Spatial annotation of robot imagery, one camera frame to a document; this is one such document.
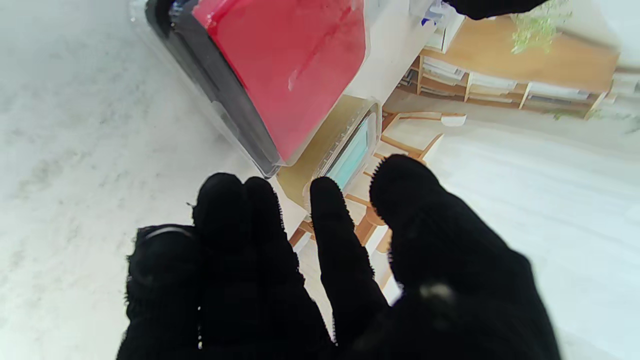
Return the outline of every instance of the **fuzzy fabric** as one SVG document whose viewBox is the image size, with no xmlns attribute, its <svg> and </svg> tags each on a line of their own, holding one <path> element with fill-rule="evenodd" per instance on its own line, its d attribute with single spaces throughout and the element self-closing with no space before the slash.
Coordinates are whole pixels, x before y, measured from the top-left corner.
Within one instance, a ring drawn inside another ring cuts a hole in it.
<svg viewBox="0 0 640 360">
<path fill-rule="evenodd" d="M 559 360 L 531 265 L 424 165 L 393 155 L 370 199 L 401 298 L 345 359 Z"/>
<path fill-rule="evenodd" d="M 339 187 L 310 187 L 334 344 L 269 183 L 208 178 L 194 226 L 138 231 L 118 359 L 559 360 L 531 265 L 424 165 L 384 160 L 370 199 L 393 230 L 389 307 Z"/>
<path fill-rule="evenodd" d="M 474 20 L 510 13 L 525 13 L 547 0 L 444 0 L 453 6 L 459 14 Z"/>
</svg>

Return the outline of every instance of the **white floor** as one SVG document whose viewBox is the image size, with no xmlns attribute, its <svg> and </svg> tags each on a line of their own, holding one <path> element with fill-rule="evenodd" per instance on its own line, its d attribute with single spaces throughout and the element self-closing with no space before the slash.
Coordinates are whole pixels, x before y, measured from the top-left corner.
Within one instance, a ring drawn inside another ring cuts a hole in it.
<svg viewBox="0 0 640 360">
<path fill-rule="evenodd" d="M 639 359 L 640 133 L 396 92 L 391 111 L 469 114 L 430 166 L 527 254 L 566 360 Z"/>
<path fill-rule="evenodd" d="M 0 359 L 112 359 L 135 228 L 188 223 L 215 171 L 257 172 L 192 110 L 127 1 L 1 8 Z M 441 145 L 443 183 L 532 256 L 568 359 L 640 358 L 638 134 L 474 111 L 484 124 Z M 308 246 L 302 269 L 326 313 Z"/>
</svg>

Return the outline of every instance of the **plastic container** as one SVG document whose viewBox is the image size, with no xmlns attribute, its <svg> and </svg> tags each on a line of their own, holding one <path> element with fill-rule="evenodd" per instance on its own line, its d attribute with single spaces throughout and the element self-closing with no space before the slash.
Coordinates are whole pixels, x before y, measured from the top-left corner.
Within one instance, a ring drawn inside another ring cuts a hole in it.
<svg viewBox="0 0 640 360">
<path fill-rule="evenodd" d="M 380 140 L 382 105 L 375 99 L 343 95 L 315 137 L 291 167 L 278 173 L 287 197 L 307 209 L 311 182 L 332 178 L 343 190 L 366 166 Z"/>
<path fill-rule="evenodd" d="M 366 57 L 364 0 L 134 0 L 131 9 L 266 177 L 295 163 Z"/>
</svg>

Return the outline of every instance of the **wooden shelf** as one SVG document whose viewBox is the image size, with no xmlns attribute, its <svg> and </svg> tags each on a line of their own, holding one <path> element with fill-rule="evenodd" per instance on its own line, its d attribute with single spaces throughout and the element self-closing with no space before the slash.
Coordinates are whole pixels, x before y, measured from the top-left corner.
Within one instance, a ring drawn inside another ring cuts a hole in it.
<svg viewBox="0 0 640 360">
<path fill-rule="evenodd" d="M 509 99 L 520 104 L 523 94 L 506 93 L 502 95 L 484 94 L 481 92 L 469 92 L 469 96 L 494 97 L 496 99 Z"/>
<path fill-rule="evenodd" d="M 422 80 L 420 80 L 420 85 L 433 90 L 438 90 L 442 92 L 452 92 L 456 95 L 462 95 L 462 96 L 464 96 L 465 93 L 467 92 L 467 88 L 465 86 L 462 86 L 462 85 L 451 86 L 451 85 L 443 84 L 439 81 L 425 78 L 424 76 L 422 77 Z"/>
<path fill-rule="evenodd" d="M 558 34 L 548 53 L 535 47 L 513 54 L 516 30 L 508 17 L 467 19 L 446 54 L 422 50 L 420 55 L 521 84 L 538 82 L 597 94 L 610 90 L 618 52 Z"/>
<path fill-rule="evenodd" d="M 567 111 L 589 111 L 591 105 L 583 102 L 575 102 L 573 104 L 557 104 L 554 102 L 535 101 L 527 99 L 524 106 L 528 108 L 538 108 L 544 110 L 567 110 Z"/>
<path fill-rule="evenodd" d="M 527 92 L 527 87 L 529 87 L 529 84 L 517 84 L 513 91 L 510 92 L 514 94 L 524 94 Z"/>
<path fill-rule="evenodd" d="M 558 99 L 558 100 L 578 102 L 578 103 L 582 103 L 582 104 L 591 104 L 591 105 L 593 105 L 593 103 L 596 102 L 596 100 L 598 100 L 598 96 L 599 96 L 598 94 L 589 94 L 589 97 L 587 97 L 587 99 L 580 100 L 580 99 L 573 99 L 571 97 L 562 97 L 562 96 L 556 96 L 556 95 L 541 94 L 539 92 L 533 92 L 533 91 L 529 92 L 529 95 L 546 97 L 547 99 Z"/>
<path fill-rule="evenodd" d="M 454 96 L 440 96 L 440 95 L 436 95 L 436 94 L 431 94 L 428 92 L 421 92 L 420 93 L 421 96 L 424 97 L 430 97 L 432 99 L 440 99 L 440 100 L 449 100 L 449 101 L 461 101 L 461 102 L 465 102 L 465 97 L 462 95 L 454 95 Z"/>
<path fill-rule="evenodd" d="M 420 56 L 418 56 L 418 57 L 413 61 L 413 64 L 411 64 L 411 69 L 412 69 L 412 70 L 416 70 L 416 71 L 420 71 Z"/>
<path fill-rule="evenodd" d="M 522 106 L 522 109 L 527 111 L 534 111 L 536 113 L 546 113 L 546 114 L 558 113 L 558 114 L 567 115 L 571 117 L 578 117 L 581 119 L 584 119 L 587 113 L 589 112 L 589 111 L 578 111 L 578 110 L 564 110 L 564 109 L 557 109 L 557 108 L 543 109 L 543 108 L 536 108 L 536 107 L 531 107 L 527 105 Z"/>
<path fill-rule="evenodd" d="M 478 99 L 469 99 L 469 100 L 467 100 L 467 103 L 476 104 L 476 105 L 494 106 L 494 107 L 497 107 L 497 108 L 505 108 L 505 109 L 516 109 L 516 110 L 520 107 L 520 103 L 519 102 L 505 103 L 505 102 L 497 102 L 497 101 L 485 101 L 485 100 L 478 100 Z"/>
</svg>

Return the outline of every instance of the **glove finger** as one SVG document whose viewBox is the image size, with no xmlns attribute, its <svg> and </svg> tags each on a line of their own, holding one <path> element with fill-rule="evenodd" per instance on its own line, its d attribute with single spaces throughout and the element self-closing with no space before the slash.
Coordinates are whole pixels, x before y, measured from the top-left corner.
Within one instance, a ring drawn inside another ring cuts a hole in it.
<svg viewBox="0 0 640 360">
<path fill-rule="evenodd" d="M 158 359 L 198 348 L 200 252 L 192 227 L 138 229 L 127 278 L 131 322 L 118 359 Z"/>
<path fill-rule="evenodd" d="M 310 192 L 321 279 L 333 309 L 335 339 L 339 347 L 348 348 L 388 304 L 374 280 L 367 250 L 353 232 L 338 185 L 320 177 L 313 181 Z"/>
<path fill-rule="evenodd" d="M 332 347 L 322 314 L 304 287 L 276 193 L 259 177 L 247 180 L 244 187 L 252 205 L 252 239 L 258 249 L 259 286 L 272 342 L 300 358 Z"/>
<path fill-rule="evenodd" d="M 382 162 L 370 198 L 393 231 L 391 269 L 405 288 L 428 281 L 484 286 L 480 277 L 498 271 L 500 258 L 510 251 L 429 169 L 409 157 L 392 155 Z"/>
<path fill-rule="evenodd" d="M 257 253 L 250 240 L 250 217 L 248 196 L 236 176 L 214 174 L 202 185 L 193 222 L 204 248 L 203 347 L 259 340 Z"/>
</svg>

